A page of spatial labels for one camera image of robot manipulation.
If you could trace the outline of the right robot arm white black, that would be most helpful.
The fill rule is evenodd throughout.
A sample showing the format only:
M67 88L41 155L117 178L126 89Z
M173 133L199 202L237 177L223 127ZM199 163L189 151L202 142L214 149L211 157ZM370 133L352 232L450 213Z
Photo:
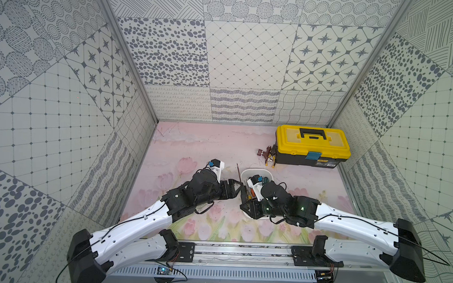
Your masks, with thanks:
M273 181L249 181L239 191L240 209L252 219L267 218L273 224L345 235L375 249L376 261L396 276L411 282L426 281L421 240L408 220L392 223L358 217L311 197L293 196Z

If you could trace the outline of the aluminium mounting rail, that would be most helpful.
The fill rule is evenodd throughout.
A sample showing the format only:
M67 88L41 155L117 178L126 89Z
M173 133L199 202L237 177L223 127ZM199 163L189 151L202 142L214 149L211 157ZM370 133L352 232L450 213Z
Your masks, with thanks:
M131 265L146 261L150 253L147 248L147 240L146 238L141 238L129 244L124 244L121 239L116 237L93 238L91 239L91 252L99 264L111 261L115 267ZM195 254L191 263L295 266L291 254L291 246L304 245L195 242ZM378 252L375 249L371 249L360 242L329 239L326 242L325 249L329 258L339 262L342 261L345 268L374 268L381 270L388 268L387 265L376 261L375 258Z

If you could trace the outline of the medium orange black screwdriver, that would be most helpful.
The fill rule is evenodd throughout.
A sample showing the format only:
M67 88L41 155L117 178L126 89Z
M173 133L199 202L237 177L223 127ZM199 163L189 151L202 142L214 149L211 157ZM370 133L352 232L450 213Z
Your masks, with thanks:
M252 200L252 199L255 199L255 198L256 198L256 195L254 193L254 190L252 188L248 188L248 199Z

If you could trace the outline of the white plastic storage box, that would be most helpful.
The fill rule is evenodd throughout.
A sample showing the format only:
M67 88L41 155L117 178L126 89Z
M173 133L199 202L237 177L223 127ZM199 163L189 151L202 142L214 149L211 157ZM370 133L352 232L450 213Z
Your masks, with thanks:
M242 176L242 180L244 182L246 182L247 193L248 193L248 188L249 188L248 185L247 185L247 180L250 177L254 176L254 175L260 175L260 176L265 177L265 184L270 183L271 181L274 180L272 174L266 169L246 169L246 170L243 170L241 172L241 176ZM266 213L267 209L265 208L267 206L267 204L266 204L266 201L265 201L264 197L263 197L263 200L260 201L260 202L261 202L261 207L262 207L261 217L248 217L247 216L248 218L252 218L254 220L259 220L259 219L262 220L262 219L265 219L268 216L268 214Z

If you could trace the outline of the dark red metal fitting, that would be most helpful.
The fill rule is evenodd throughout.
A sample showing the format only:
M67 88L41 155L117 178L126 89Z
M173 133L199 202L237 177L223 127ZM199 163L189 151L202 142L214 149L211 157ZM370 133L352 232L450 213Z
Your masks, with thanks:
M269 161L269 158L271 157L271 150L272 150L272 147L271 146L267 146L267 148L265 150L262 150L262 149L258 149L257 150L257 156L261 156L265 159L265 161Z

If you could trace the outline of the black yellow dotted screwdriver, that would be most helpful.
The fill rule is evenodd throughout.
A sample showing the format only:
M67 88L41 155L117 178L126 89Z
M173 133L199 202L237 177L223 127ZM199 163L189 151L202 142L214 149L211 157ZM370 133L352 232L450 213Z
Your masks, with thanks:
M240 172L240 169L239 169L239 165L237 164L236 165L237 167L237 172L238 172L238 175L239 175L239 180L240 180L240 183L241 183L241 187L240 187L240 198L241 198L241 202L242 203L245 203L247 200L248 200L248 193L247 193L247 188L246 188L246 182L244 182L242 180L242 176L241 176L241 172Z

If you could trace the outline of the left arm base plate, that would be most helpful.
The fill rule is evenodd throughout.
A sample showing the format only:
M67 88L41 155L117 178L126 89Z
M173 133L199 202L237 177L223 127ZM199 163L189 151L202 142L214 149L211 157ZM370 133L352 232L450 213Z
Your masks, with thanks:
M146 261L193 262L195 243L179 242L171 230L162 230L146 241L148 254Z

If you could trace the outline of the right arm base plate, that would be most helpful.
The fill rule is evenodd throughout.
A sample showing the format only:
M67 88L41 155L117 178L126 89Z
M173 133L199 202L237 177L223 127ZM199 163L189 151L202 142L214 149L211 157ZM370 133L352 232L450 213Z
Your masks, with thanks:
M291 246L291 254L295 266L303 267L335 267L344 266L342 261L335 261L326 255L325 245L329 238L325 235L317 235L313 245Z

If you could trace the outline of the yellow black toolbox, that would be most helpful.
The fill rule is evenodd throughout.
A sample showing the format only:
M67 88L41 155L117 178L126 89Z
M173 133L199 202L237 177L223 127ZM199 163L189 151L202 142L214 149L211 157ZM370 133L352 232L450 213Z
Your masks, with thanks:
M340 129L279 126L271 153L276 164L335 168L351 157L351 148Z

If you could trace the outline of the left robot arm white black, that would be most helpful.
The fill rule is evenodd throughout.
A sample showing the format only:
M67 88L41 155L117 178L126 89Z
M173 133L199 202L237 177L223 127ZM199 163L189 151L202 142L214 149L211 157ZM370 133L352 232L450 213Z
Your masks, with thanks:
M169 227L201 205L236 198L246 188L234 179L220 180L220 169L204 168L190 181L167 191L160 200L110 228L76 232L65 268L70 283L102 283L114 271L148 260L170 261L179 250Z

